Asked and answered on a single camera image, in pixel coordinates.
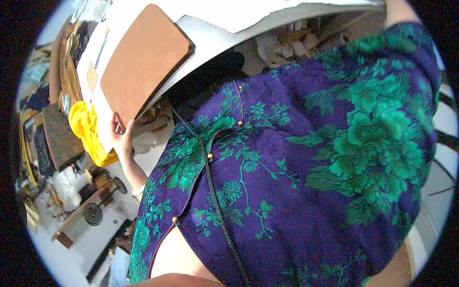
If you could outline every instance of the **green floral pattern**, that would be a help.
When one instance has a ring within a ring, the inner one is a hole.
[[[317,55],[309,67],[288,64],[250,83],[227,84],[190,123],[214,155],[211,171],[223,219],[242,250],[244,244],[257,250],[251,260],[265,262],[255,274],[258,283],[363,286],[375,260],[390,259],[403,243],[435,152],[432,106],[438,93],[432,90],[439,81],[433,84],[434,70],[419,69],[418,56],[425,58],[432,47],[420,30],[401,24]],[[328,77],[317,83],[322,90],[298,80],[308,73]],[[185,234],[195,234],[187,240],[200,246],[196,254],[217,278],[237,276],[206,257],[206,245],[225,242],[212,196],[193,190],[195,181],[207,184],[199,177],[203,166],[199,141],[176,125],[144,189],[131,283],[148,278],[173,215]],[[220,168],[225,172],[216,173]],[[189,208],[180,212],[184,204]],[[354,232],[378,236],[375,224],[392,240],[372,252],[370,262]],[[291,250],[279,244],[288,241]],[[248,264],[247,254],[240,255]],[[218,263],[228,266],[230,260]]]
[[[416,41],[427,45],[424,42],[429,40],[406,40],[405,34],[413,36],[413,31],[403,28],[401,34],[381,33],[348,44],[346,50],[362,65],[364,60],[357,52],[374,53],[389,46],[412,53]],[[433,131],[427,100],[432,98],[432,89],[420,78],[417,88],[422,93],[412,95],[408,93],[409,74],[391,72],[414,67],[411,61],[395,59],[389,66],[387,59],[379,58],[371,69],[358,66],[346,70],[338,49],[318,55],[316,60],[323,63],[330,79],[351,83],[306,95],[307,112],[316,107],[322,117],[332,115],[336,101],[349,101],[354,110],[347,114],[347,129],[325,125],[307,136],[286,138],[306,147],[322,145],[313,160],[330,163],[313,168],[305,186],[353,198],[346,209],[349,225],[367,225],[378,212],[389,217],[408,183],[417,200],[419,183],[423,182],[419,178],[428,174],[424,152],[417,142],[425,137],[422,130]]]
[[[274,205],[268,205],[265,200],[259,203],[259,208],[254,208],[249,203],[250,194],[244,182],[244,175],[262,169],[267,172],[272,179],[277,180],[280,176],[285,176],[291,181],[291,188],[297,189],[297,183],[301,180],[297,174],[289,174],[285,166],[285,158],[277,161],[278,171],[269,170],[262,162],[262,156],[259,151],[252,150],[246,145],[246,140],[249,135],[256,132],[260,127],[269,127],[275,129],[277,126],[286,126],[290,122],[288,117],[289,107],[276,103],[275,105],[266,107],[265,104],[258,102],[256,105],[251,106],[249,122],[245,123],[237,133],[226,135],[216,142],[218,150],[221,150],[220,161],[233,158],[240,162],[240,178],[231,180],[230,182],[223,183],[221,189],[217,190],[218,202],[223,211],[225,218],[237,226],[243,228],[243,220],[246,217],[258,218],[260,221],[260,230],[254,234],[256,240],[263,238],[273,239],[274,230],[265,225],[265,220],[268,219],[269,212],[274,210]],[[233,208],[238,199],[245,197],[244,212],[241,209]],[[194,217],[198,219],[196,223],[196,232],[202,232],[205,237],[211,235],[211,226],[220,227],[221,223],[215,213],[215,206],[210,194],[207,197],[209,202],[209,209],[198,210],[193,209]]]
[[[349,278],[346,278],[347,269],[351,269],[357,262],[364,263],[367,260],[367,256],[362,250],[357,250],[349,256],[348,261],[345,265],[336,263],[332,266],[329,264],[321,264],[320,268],[317,267],[309,268],[308,266],[302,266],[297,268],[287,268],[282,270],[282,274],[289,278],[289,282],[277,284],[278,287],[314,287],[321,286],[323,280],[329,280],[333,282],[333,287],[348,286]]]

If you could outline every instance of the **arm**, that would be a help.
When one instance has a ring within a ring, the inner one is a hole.
[[[421,23],[416,13],[406,0],[386,0],[387,26],[390,27],[401,22]]]
[[[109,134],[110,142],[113,145],[113,149],[116,151],[119,161],[121,163],[121,167],[123,168],[123,172],[126,175],[129,183],[131,184],[134,190],[138,190],[141,188],[145,183],[148,177],[146,176],[145,172],[142,168],[135,162],[134,157],[132,155],[132,128],[134,126],[134,120],[130,120],[128,126],[126,128],[126,132],[123,135],[118,135],[115,132],[116,128],[116,115],[113,113],[112,120],[110,123],[111,132]],[[139,194],[138,199],[142,199],[142,193]]]

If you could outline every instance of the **black cord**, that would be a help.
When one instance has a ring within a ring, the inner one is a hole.
[[[234,241],[231,238],[231,235],[230,235],[230,233],[228,231],[228,228],[227,228],[226,223],[225,223],[224,218],[223,218],[222,209],[220,208],[220,204],[218,202],[217,194],[216,194],[215,189],[213,187],[212,178],[210,176],[209,161],[207,160],[207,151],[206,151],[206,148],[204,146],[204,143],[202,142],[202,138],[190,128],[190,126],[182,119],[182,117],[174,110],[173,107],[171,107],[171,109],[174,112],[174,114],[179,118],[180,122],[182,122],[185,125],[185,127],[199,140],[199,144],[201,145],[202,155],[204,157],[204,165],[206,167],[207,183],[209,184],[209,189],[210,189],[210,194],[212,196],[212,201],[213,201],[213,204],[215,205],[215,211],[217,212],[218,219],[220,220],[220,223],[222,225],[222,229],[223,229],[223,233],[225,235],[226,242],[228,243],[228,246],[230,247],[229,250],[231,252],[231,255],[235,259],[237,267],[239,269],[239,272],[241,273],[242,281],[244,283],[244,286],[251,286],[249,278],[247,276],[247,272],[246,272],[246,270],[244,268],[244,265],[242,264],[242,261],[241,261],[241,258],[239,256],[238,252],[236,251]]]
[[[448,175],[448,177],[454,182],[456,183],[456,179],[449,173],[449,171],[443,166],[443,164],[441,164],[436,158],[433,159],[433,161],[438,164],[438,166],[443,169],[443,171]]]
[[[429,194],[429,195],[427,195],[427,196],[437,195],[437,194],[443,193],[443,192],[445,192],[445,191],[448,191],[448,190],[454,188],[455,186],[456,186],[456,185],[453,185],[452,187],[448,187],[448,188],[445,188],[444,190],[441,190],[441,191],[437,191],[437,192],[431,193],[431,194]]]

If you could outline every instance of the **tan leather piece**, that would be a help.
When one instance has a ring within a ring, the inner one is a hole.
[[[59,100],[61,94],[61,72],[60,72],[60,59],[61,59],[61,45],[64,39],[64,32],[67,29],[68,24],[72,16],[69,16],[62,26],[61,30],[54,40],[55,45],[51,49],[50,57],[50,71],[49,71],[49,85],[50,85],[50,103],[54,104]]]
[[[192,52],[192,43],[156,5],[138,15],[114,51],[101,79],[122,130]]]

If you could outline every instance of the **wooden plank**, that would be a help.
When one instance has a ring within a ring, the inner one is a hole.
[[[59,233],[57,240],[67,249],[73,245],[73,241],[64,232]]]
[[[67,219],[64,221],[64,224],[62,224],[62,226],[59,228],[59,230],[56,231],[56,233],[53,235],[53,237],[51,237],[51,241],[54,241],[60,234],[63,233],[64,229],[70,224],[70,222],[72,222],[78,214],[83,212],[83,210],[86,207],[86,205],[91,203],[107,187],[111,187],[112,184],[113,184],[113,181],[107,182],[101,188],[96,190],[96,192],[94,192],[94,194],[91,195],[90,198],[86,199],[86,201],[84,203],[82,203],[80,206],[78,206],[78,208],[76,210],[74,210],[72,212],[72,214],[69,215],[69,217],[67,217]]]

